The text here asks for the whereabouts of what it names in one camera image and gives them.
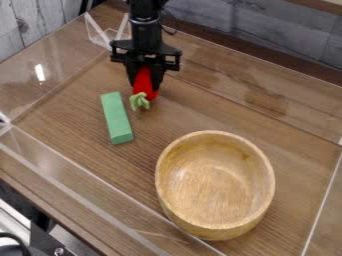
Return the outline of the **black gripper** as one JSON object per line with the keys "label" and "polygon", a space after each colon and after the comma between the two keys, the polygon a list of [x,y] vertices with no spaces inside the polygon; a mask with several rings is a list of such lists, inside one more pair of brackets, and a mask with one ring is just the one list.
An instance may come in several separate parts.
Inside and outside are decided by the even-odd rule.
{"label": "black gripper", "polygon": [[134,47],[132,40],[112,40],[111,61],[122,63],[126,67],[130,84],[134,84],[139,67],[150,66],[152,90],[158,91],[163,82],[166,70],[181,70],[182,51],[165,42],[150,50]]}

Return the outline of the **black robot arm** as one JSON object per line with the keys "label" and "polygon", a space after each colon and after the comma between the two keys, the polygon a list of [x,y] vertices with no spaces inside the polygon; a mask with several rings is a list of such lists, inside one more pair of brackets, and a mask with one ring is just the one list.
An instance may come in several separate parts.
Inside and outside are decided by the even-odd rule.
{"label": "black robot arm", "polygon": [[181,70],[182,50],[163,41],[162,10],[169,0],[127,0],[131,38],[110,42],[111,61],[126,67],[130,83],[146,68],[151,88],[159,90],[167,71]]}

